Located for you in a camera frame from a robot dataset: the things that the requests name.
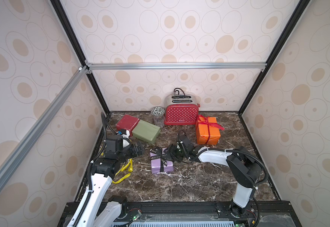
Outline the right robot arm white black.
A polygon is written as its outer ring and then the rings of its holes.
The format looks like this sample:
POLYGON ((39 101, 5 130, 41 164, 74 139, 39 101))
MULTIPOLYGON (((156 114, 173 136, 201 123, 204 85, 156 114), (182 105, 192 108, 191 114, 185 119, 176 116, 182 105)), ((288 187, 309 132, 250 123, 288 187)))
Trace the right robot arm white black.
POLYGON ((269 173, 262 161, 245 147, 220 149, 195 145, 185 134, 178 135, 175 145, 170 145, 166 153, 182 162, 213 163, 229 167, 237 185, 230 210, 235 216, 245 213, 250 200, 260 184, 268 181, 269 173))

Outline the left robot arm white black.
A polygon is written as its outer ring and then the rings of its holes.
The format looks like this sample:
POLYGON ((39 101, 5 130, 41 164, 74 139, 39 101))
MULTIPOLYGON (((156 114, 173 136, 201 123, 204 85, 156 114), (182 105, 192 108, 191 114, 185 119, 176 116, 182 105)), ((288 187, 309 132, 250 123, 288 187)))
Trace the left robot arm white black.
POLYGON ((88 164, 84 196, 69 221, 69 227, 110 227, 120 216, 126 216, 126 200, 114 198, 98 214, 103 197, 123 164, 143 155, 144 145, 128 136, 112 135, 103 142, 97 156, 88 164))

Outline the green gift box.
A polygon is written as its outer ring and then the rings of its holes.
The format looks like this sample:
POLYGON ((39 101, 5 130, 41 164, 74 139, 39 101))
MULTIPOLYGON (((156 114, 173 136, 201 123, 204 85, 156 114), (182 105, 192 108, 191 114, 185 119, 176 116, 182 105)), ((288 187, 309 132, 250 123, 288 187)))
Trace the green gift box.
POLYGON ((149 144, 155 144, 155 141, 160 134, 161 128, 140 120, 135 128, 132 130, 133 137, 145 141, 149 144))

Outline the red gift box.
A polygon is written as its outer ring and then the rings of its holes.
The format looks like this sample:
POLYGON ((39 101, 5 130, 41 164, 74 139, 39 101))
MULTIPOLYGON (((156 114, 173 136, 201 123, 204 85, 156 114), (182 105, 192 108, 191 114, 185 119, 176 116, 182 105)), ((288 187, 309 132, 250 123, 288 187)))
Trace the red gift box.
POLYGON ((139 121, 139 118, 125 114, 116 124, 116 128, 118 131, 128 130, 130 132, 130 137, 132 137, 132 131, 137 126, 139 121))

